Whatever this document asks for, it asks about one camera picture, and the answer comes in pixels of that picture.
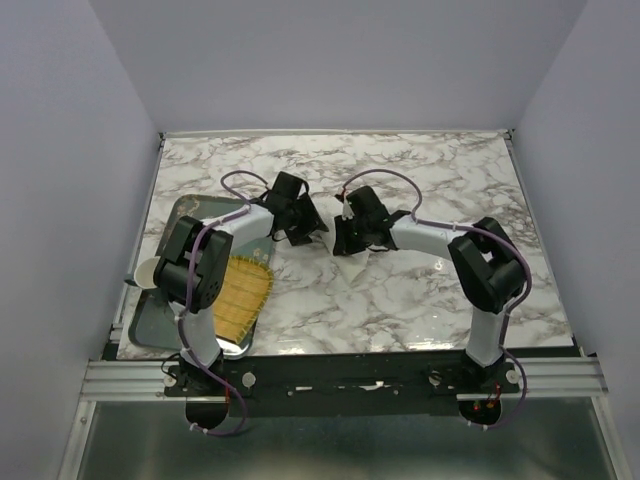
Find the cream cloth napkin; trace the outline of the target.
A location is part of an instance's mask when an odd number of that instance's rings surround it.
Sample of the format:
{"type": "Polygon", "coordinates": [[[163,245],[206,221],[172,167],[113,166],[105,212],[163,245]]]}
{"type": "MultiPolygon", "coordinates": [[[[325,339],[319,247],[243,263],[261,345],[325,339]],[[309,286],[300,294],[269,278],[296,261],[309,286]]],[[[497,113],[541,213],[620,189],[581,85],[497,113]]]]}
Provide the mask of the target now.
{"type": "Polygon", "coordinates": [[[315,197],[314,205],[324,224],[319,238],[346,284],[354,285],[363,276],[370,253],[348,236],[350,217],[343,216],[343,205],[338,200],[315,197]]]}

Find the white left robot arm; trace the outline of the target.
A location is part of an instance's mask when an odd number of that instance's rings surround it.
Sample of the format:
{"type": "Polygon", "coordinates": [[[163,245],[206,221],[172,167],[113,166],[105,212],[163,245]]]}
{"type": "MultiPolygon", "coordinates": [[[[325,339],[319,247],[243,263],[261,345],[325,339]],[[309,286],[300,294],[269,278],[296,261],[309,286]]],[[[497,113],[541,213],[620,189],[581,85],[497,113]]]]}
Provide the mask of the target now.
{"type": "Polygon", "coordinates": [[[280,172],[259,197],[222,216],[198,220],[181,217],[153,271],[152,290],[174,312],[182,344],[180,356],[192,366],[187,382],[201,395],[214,393],[222,380],[215,365],[222,355],[213,323],[231,252],[255,240],[282,233],[292,246],[326,232],[306,180],[280,172]]]}

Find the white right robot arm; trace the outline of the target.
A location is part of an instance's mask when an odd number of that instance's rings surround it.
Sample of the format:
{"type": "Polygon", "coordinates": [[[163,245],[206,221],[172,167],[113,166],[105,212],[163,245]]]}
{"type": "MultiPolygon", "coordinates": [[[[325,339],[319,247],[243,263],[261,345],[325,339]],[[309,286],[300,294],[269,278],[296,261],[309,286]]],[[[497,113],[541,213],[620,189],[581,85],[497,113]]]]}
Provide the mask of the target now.
{"type": "Polygon", "coordinates": [[[388,211],[374,190],[360,187],[337,196],[343,211],[334,218],[332,254],[352,256],[372,246],[415,251],[452,262],[467,300],[473,306],[465,347],[470,361],[460,379],[480,392],[496,380],[494,364],[504,357],[507,317],[531,287],[531,271],[497,220],[484,217],[472,225],[418,220],[409,211],[388,211]]]}

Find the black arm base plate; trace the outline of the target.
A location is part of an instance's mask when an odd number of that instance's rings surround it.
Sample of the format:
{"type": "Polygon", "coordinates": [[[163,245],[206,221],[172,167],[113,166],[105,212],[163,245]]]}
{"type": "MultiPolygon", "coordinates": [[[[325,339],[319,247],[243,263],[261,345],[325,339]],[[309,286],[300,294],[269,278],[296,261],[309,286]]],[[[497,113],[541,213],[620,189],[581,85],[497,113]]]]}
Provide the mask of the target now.
{"type": "Polygon", "coordinates": [[[170,367],[164,393],[258,418],[455,416],[460,404],[519,391],[513,364],[501,359],[481,368],[459,350],[247,356],[218,362],[214,371],[225,385],[180,361],[170,367]]]}

